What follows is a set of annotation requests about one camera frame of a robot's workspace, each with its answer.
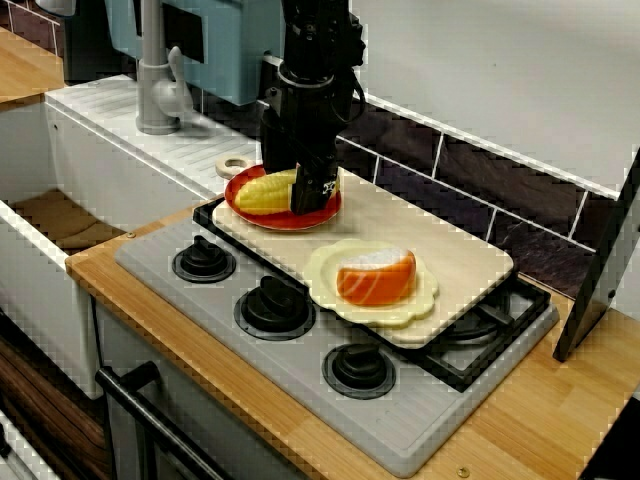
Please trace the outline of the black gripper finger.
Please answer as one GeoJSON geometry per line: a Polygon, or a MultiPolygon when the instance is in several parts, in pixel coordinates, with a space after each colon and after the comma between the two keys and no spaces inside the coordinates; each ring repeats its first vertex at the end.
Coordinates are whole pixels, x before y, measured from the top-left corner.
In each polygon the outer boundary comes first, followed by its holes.
{"type": "Polygon", "coordinates": [[[337,189],[338,170],[335,165],[313,171],[299,165],[291,186],[290,210],[306,215],[324,209],[337,189]]]}

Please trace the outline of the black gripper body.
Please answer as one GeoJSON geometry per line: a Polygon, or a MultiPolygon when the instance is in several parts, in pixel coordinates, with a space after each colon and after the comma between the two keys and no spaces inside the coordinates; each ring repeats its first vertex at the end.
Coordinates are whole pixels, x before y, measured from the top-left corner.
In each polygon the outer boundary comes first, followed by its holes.
{"type": "Polygon", "coordinates": [[[304,79],[282,64],[277,80],[267,92],[269,108],[260,125],[265,171],[301,166],[310,175],[335,174],[336,137],[351,122],[354,70],[304,79]]]}

